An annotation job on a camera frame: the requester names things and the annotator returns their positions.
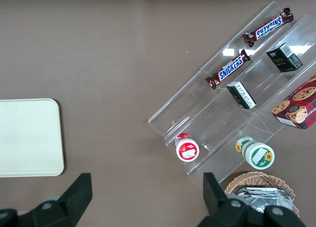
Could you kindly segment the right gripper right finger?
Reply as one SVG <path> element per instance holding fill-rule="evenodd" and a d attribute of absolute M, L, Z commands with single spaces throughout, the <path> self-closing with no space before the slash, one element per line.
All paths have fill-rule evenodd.
<path fill-rule="evenodd" d="M 241 200 L 229 199 L 213 173 L 203 174 L 203 199 L 209 215 L 199 227 L 304 227 L 305 224 L 285 207 L 268 206 L 255 211 Z"/>

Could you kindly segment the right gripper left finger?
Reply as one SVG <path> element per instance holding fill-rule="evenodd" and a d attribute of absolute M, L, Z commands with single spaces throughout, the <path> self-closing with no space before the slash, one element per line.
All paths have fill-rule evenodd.
<path fill-rule="evenodd" d="M 19 227 L 75 227 L 92 200 L 90 173 L 82 173 L 56 200 L 18 217 Z"/>

